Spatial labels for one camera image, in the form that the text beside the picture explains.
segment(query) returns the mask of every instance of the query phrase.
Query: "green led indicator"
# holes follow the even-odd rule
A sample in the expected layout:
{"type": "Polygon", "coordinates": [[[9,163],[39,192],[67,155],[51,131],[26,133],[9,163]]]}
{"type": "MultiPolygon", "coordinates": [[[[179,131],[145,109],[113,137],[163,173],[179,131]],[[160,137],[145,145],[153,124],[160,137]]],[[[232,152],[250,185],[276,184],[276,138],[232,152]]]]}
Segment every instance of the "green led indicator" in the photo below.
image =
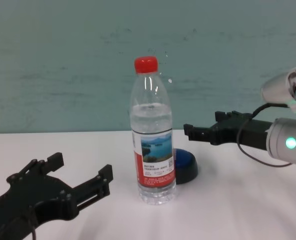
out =
{"type": "Polygon", "coordinates": [[[296,147],[296,139],[294,137],[288,137],[286,140],[286,146],[289,149],[294,149],[296,147]]]}

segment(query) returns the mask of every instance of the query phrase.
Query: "water bottle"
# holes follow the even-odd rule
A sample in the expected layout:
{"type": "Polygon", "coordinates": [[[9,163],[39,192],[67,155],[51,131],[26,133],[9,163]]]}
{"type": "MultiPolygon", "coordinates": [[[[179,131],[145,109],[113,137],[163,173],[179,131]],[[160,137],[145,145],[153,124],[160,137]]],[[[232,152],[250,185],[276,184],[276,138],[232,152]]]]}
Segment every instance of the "water bottle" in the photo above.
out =
{"type": "Polygon", "coordinates": [[[175,196],[172,112],[154,56],[134,62],[137,79],[130,101],[130,123],[139,193],[148,204],[159,205],[175,196]]]}

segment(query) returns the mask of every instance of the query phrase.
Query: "table surface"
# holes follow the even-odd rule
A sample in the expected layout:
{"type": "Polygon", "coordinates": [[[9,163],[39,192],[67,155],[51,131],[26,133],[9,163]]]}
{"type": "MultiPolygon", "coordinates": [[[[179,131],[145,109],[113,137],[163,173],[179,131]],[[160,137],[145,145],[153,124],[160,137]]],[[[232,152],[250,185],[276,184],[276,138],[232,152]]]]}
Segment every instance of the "table surface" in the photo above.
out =
{"type": "Polygon", "coordinates": [[[9,187],[6,177],[31,159],[62,152],[65,166],[51,175],[74,187],[112,164],[111,195],[72,221],[43,224],[36,231],[40,240],[296,240],[296,165],[267,167],[235,144],[190,142],[182,130],[174,131],[174,147],[191,151],[200,173],[178,186],[175,200],[152,206],[138,196],[129,131],[0,134],[0,195],[9,187]]]}

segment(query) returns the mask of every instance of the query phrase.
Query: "black mechanical claw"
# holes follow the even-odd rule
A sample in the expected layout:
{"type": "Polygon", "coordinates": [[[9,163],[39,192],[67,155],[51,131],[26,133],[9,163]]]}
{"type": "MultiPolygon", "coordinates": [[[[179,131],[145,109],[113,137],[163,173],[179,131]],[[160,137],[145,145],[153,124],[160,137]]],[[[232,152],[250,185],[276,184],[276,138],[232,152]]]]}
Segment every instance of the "black mechanical claw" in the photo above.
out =
{"type": "MultiPolygon", "coordinates": [[[[216,124],[212,127],[194,127],[184,124],[184,134],[190,141],[209,142],[212,145],[236,143],[241,125],[249,119],[250,113],[215,112],[216,124]]],[[[251,120],[243,129],[240,144],[267,150],[267,130],[272,125],[268,121],[251,120]]]]}
{"type": "Polygon", "coordinates": [[[7,178],[10,189],[0,196],[0,240],[21,240],[47,221],[71,220],[80,210],[110,194],[111,165],[74,188],[47,176],[62,166],[62,154],[57,152],[47,161],[32,160],[7,178]]]}

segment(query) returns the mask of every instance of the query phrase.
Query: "wall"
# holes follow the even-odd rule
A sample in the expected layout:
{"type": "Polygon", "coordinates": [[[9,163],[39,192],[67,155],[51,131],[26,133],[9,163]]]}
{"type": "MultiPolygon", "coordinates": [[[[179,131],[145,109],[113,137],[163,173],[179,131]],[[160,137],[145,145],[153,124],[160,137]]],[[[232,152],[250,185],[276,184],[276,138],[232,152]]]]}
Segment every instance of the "wall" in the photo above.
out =
{"type": "MultiPolygon", "coordinates": [[[[0,133],[128,130],[144,55],[160,61],[174,128],[251,112],[296,66],[296,0],[0,0],[0,133]]],[[[292,116],[261,118],[277,115],[292,116]]]]}

